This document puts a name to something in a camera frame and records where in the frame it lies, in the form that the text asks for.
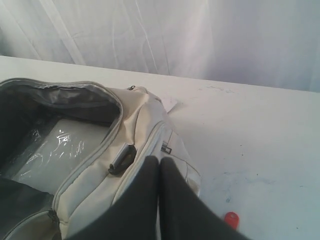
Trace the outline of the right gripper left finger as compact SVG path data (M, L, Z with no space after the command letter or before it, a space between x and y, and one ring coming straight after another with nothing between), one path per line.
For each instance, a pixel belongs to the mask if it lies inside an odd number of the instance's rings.
M123 195L70 240L155 240L159 160L147 156Z

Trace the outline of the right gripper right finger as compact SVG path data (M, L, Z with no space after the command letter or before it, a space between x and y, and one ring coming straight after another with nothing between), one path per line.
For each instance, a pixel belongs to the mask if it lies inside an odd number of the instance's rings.
M173 159L159 165L159 221L163 240L243 240L187 185Z

